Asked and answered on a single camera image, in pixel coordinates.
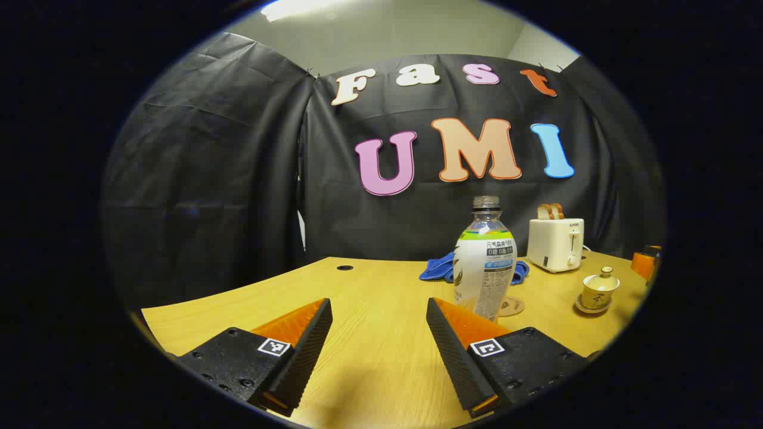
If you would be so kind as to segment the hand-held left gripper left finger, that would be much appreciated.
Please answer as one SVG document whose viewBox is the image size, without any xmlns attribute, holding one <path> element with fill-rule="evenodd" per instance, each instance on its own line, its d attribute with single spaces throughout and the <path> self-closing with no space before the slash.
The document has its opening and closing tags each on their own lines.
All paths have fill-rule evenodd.
<svg viewBox="0 0 763 429">
<path fill-rule="evenodd" d="M 302 401 L 332 322 L 331 301 L 323 298 L 258 328 L 226 328 L 175 361 L 229 397 L 289 417 Z"/>
</svg>

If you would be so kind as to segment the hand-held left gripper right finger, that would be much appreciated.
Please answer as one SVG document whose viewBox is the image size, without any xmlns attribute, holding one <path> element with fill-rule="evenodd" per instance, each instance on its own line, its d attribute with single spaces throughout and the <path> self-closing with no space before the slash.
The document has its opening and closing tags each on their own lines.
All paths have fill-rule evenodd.
<svg viewBox="0 0 763 429">
<path fill-rule="evenodd" d="M 472 418 L 521 407 L 590 363 L 537 328 L 510 331 L 436 297 L 428 299 L 426 318 L 458 401 Z"/>
</svg>

